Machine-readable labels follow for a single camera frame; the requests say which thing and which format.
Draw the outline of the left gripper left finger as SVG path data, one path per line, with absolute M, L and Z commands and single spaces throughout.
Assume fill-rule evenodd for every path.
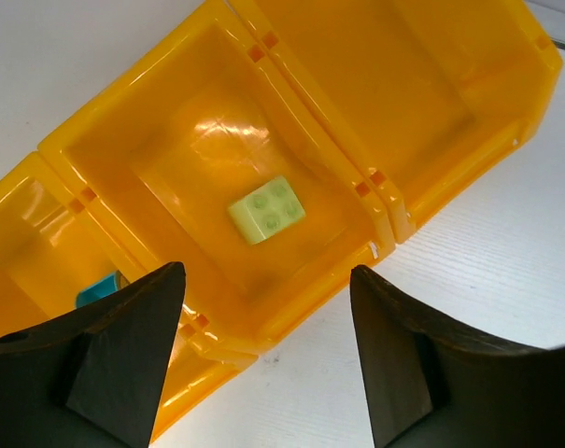
M 147 447 L 186 286 L 170 262 L 0 338 L 0 447 Z

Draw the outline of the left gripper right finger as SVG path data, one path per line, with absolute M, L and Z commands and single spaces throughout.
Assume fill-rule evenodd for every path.
M 349 295 L 375 446 L 565 447 L 565 346 L 476 329 L 362 265 Z

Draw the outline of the light blue lego brick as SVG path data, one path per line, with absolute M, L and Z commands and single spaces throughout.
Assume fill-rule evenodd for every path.
M 99 301 L 127 287 L 129 284 L 130 282 L 121 272 L 113 272 L 79 292 L 75 301 L 76 308 L 78 309 Z

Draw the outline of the light green lego brick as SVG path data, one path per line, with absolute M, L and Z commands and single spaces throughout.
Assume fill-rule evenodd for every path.
M 283 175 L 230 205 L 228 213 L 251 245 L 264 242 L 306 216 L 299 198 Z

